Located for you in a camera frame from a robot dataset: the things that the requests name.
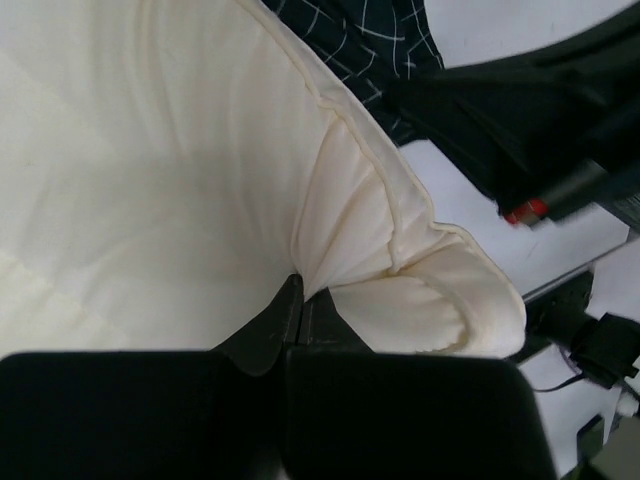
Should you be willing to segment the dark checked pillowcase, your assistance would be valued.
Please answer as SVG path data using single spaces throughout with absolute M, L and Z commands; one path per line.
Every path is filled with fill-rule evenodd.
M 396 145 L 421 138 L 386 104 L 384 94 L 396 80 L 444 68 L 423 1 L 265 0 L 263 4 L 316 53 Z

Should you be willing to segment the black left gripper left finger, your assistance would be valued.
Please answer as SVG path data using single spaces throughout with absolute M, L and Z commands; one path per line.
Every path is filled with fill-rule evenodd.
M 290 275 L 269 305 L 213 352 L 225 355 L 242 373 L 263 376 L 276 364 L 282 347 L 296 339 L 304 305 L 302 277 Z

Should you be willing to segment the cream pillow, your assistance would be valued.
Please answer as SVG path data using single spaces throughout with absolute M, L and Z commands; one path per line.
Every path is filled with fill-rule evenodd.
M 506 357 L 524 303 L 256 1 L 1 5 L 1 351 L 208 349 L 288 276 L 379 352 Z

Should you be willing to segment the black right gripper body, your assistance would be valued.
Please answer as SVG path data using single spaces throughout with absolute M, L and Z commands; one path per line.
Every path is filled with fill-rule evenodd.
M 395 107 L 513 225 L 598 204 L 639 225 L 639 18 L 398 81 Z

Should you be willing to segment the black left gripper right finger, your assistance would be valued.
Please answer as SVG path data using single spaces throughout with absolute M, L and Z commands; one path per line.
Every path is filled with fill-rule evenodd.
M 339 315 L 328 289 L 318 292 L 304 303 L 298 344 L 331 351 L 373 352 Z

